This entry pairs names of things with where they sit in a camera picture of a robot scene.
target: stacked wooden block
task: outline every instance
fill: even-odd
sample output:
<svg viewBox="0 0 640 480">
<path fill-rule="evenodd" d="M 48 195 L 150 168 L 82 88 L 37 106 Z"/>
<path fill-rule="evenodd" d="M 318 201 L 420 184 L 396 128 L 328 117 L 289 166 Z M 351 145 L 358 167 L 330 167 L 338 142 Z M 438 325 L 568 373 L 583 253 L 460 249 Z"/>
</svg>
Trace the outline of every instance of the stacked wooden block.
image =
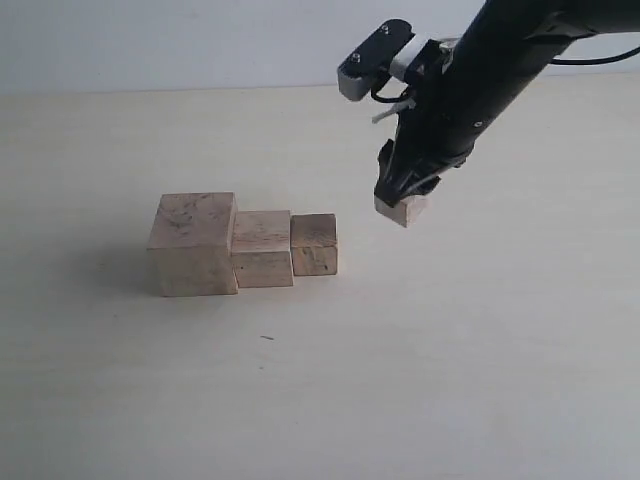
<svg viewBox="0 0 640 480">
<path fill-rule="evenodd" d="M 233 193 L 163 195 L 148 250 L 167 297 L 289 287 L 294 275 L 338 272 L 333 214 L 238 212 Z"/>
</svg>

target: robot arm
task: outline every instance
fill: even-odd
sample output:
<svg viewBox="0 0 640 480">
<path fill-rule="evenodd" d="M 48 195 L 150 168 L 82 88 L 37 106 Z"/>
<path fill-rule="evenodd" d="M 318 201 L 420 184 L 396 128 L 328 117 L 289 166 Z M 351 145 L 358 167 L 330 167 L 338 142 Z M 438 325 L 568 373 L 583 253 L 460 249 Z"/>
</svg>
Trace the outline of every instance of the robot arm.
<svg viewBox="0 0 640 480">
<path fill-rule="evenodd" d="M 394 103 L 394 140 L 380 151 L 375 196 L 394 207 L 426 195 L 461 166 L 476 139 L 576 40 L 640 31 L 638 0 L 487 0 L 457 43 L 415 35 L 389 20 L 338 68 L 340 91 Z M 395 77 L 400 97 L 379 92 Z"/>
</svg>

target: held wooden block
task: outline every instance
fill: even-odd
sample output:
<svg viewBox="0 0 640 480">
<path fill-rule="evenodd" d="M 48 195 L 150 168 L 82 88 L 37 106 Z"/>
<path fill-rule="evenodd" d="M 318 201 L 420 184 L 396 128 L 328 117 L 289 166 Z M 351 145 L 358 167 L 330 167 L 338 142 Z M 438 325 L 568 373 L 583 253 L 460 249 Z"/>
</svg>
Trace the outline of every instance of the held wooden block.
<svg viewBox="0 0 640 480">
<path fill-rule="evenodd" d="M 376 211 L 398 225 L 409 228 L 427 206 L 427 197 L 416 195 L 402 200 L 394 208 L 375 198 Z"/>
<path fill-rule="evenodd" d="M 232 295 L 233 193 L 163 195 L 148 251 L 166 297 Z"/>
<path fill-rule="evenodd" d="M 291 212 L 238 212 L 231 259 L 240 288 L 291 287 Z"/>
<path fill-rule="evenodd" d="M 299 277 L 338 273 L 338 238 L 333 214 L 291 218 L 293 272 Z"/>
</svg>

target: wooden cube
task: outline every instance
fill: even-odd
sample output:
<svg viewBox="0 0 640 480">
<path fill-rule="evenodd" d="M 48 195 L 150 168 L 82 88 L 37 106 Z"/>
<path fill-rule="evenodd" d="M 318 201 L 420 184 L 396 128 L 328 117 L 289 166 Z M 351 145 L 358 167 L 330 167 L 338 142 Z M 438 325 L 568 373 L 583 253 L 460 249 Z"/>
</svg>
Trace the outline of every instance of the wooden cube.
<svg viewBox="0 0 640 480">
<path fill-rule="evenodd" d="M 293 286 L 291 212 L 238 212 L 231 259 L 240 288 Z"/>
<path fill-rule="evenodd" d="M 427 197 L 422 195 L 405 198 L 394 208 L 375 198 L 376 211 L 404 228 L 414 224 L 426 206 Z"/>
<path fill-rule="evenodd" d="M 293 271 L 299 277 L 338 273 L 338 238 L 333 214 L 291 218 Z"/>
<path fill-rule="evenodd" d="M 166 297 L 232 295 L 233 193 L 163 195 L 148 251 Z"/>
</svg>

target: medium wooden cube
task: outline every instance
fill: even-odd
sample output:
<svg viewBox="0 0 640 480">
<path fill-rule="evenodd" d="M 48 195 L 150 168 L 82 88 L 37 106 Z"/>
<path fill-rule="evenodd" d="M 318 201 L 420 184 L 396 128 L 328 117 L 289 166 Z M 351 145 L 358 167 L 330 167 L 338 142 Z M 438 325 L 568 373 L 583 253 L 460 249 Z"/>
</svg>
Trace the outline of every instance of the medium wooden cube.
<svg viewBox="0 0 640 480">
<path fill-rule="evenodd" d="M 163 195 L 148 251 L 166 297 L 232 295 L 233 193 Z"/>
<path fill-rule="evenodd" d="M 293 272 L 299 277 L 338 273 L 338 237 L 333 214 L 291 218 Z"/>
<path fill-rule="evenodd" d="M 291 212 L 238 212 L 231 259 L 240 288 L 291 287 Z"/>
<path fill-rule="evenodd" d="M 404 228 L 414 224 L 426 206 L 427 197 L 422 195 L 405 198 L 394 208 L 375 198 L 376 211 Z"/>
</svg>

